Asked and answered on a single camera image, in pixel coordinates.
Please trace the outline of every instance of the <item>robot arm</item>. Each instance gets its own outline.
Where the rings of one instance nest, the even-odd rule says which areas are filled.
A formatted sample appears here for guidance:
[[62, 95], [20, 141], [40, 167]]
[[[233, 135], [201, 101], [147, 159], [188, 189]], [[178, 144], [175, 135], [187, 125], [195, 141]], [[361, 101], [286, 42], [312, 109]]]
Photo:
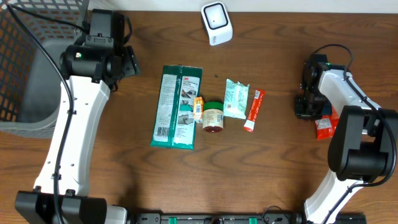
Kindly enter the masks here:
[[[354, 184], [371, 183], [392, 169], [392, 147], [385, 127], [379, 122], [371, 108], [363, 102], [343, 77], [344, 67], [328, 63], [326, 55], [313, 54], [305, 62], [303, 70], [304, 96], [296, 100], [296, 115], [304, 119], [319, 119], [331, 113], [331, 106], [340, 115], [335, 134], [328, 151], [330, 170], [318, 190], [305, 201], [305, 220], [313, 223], [334, 223], [339, 211], [362, 187], [349, 193], [330, 215], [347, 189]], [[353, 86], [365, 96], [346, 74]], [[382, 111], [397, 136], [398, 115], [395, 111]], [[374, 142], [362, 141], [362, 135], [375, 137]]]
[[[127, 210], [87, 197], [90, 162], [98, 122], [117, 81], [139, 73], [132, 47], [124, 47], [123, 15], [93, 10], [90, 34], [84, 34], [61, 55], [62, 75], [74, 98], [74, 112], [59, 168], [59, 202], [65, 223], [125, 224]], [[55, 161], [68, 117], [68, 96], [61, 85], [58, 120], [50, 150], [33, 192], [18, 192], [16, 210], [29, 223], [58, 223], [54, 217]]]

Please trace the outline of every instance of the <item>wooden table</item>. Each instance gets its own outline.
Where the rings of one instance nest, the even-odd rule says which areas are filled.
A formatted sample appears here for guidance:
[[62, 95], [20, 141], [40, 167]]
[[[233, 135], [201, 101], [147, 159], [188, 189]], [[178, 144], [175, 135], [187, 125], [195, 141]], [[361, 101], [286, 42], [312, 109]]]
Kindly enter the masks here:
[[[326, 175], [330, 140], [317, 141], [313, 122], [294, 115], [303, 61], [321, 45], [354, 53], [356, 83], [381, 106], [398, 110], [398, 15], [230, 13], [231, 41], [210, 47], [198, 12], [127, 12], [130, 44], [142, 73], [122, 80], [103, 111], [91, 160], [92, 197], [165, 213], [262, 212], [299, 209]], [[329, 60], [348, 54], [328, 49]], [[197, 126], [194, 151], [150, 147], [163, 65], [203, 67], [205, 100], [224, 98], [226, 79], [267, 91], [253, 133], [225, 119], [209, 134]], [[50, 140], [0, 134], [0, 222], [24, 223], [14, 210], [18, 190], [31, 190]], [[368, 223], [396, 223], [398, 174], [362, 189], [345, 206]]]

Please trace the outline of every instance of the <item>gray plastic basket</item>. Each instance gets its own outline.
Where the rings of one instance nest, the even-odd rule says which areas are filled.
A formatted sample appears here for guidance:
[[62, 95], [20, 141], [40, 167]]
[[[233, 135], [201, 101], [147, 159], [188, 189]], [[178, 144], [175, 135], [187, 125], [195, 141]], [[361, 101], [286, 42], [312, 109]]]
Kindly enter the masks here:
[[[78, 25], [88, 18], [88, 0], [10, 3]], [[60, 79], [43, 53], [36, 50], [4, 9], [4, 0], [0, 0], [0, 6], [0, 131], [29, 138], [51, 138], [60, 103]], [[16, 12], [57, 63], [61, 53], [81, 34], [73, 27]]]

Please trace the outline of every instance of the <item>orange package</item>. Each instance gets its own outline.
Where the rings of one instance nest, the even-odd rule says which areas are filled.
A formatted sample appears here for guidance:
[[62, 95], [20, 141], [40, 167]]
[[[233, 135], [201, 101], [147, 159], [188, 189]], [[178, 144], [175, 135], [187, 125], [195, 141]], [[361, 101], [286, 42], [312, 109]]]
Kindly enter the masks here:
[[193, 119], [197, 123], [202, 123], [204, 104], [205, 102], [203, 101], [203, 98], [201, 96], [195, 97], [195, 100], [193, 101]]
[[331, 115], [324, 115], [322, 116], [322, 119], [315, 121], [318, 140], [331, 138], [335, 134], [339, 116], [333, 107], [331, 108], [331, 111]]
[[254, 93], [254, 100], [250, 108], [248, 119], [246, 120], [243, 129], [249, 132], [254, 131], [254, 123], [256, 122], [257, 115], [259, 113], [262, 99], [266, 95], [264, 90], [257, 89]]

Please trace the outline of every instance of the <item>green connector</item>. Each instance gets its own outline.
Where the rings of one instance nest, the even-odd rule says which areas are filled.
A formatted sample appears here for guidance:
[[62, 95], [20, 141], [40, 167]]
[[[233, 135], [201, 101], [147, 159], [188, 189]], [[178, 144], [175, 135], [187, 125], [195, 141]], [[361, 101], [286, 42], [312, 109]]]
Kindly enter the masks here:
[[177, 218], [169, 218], [169, 224], [177, 224]]
[[249, 224], [257, 224], [257, 218], [249, 218]]

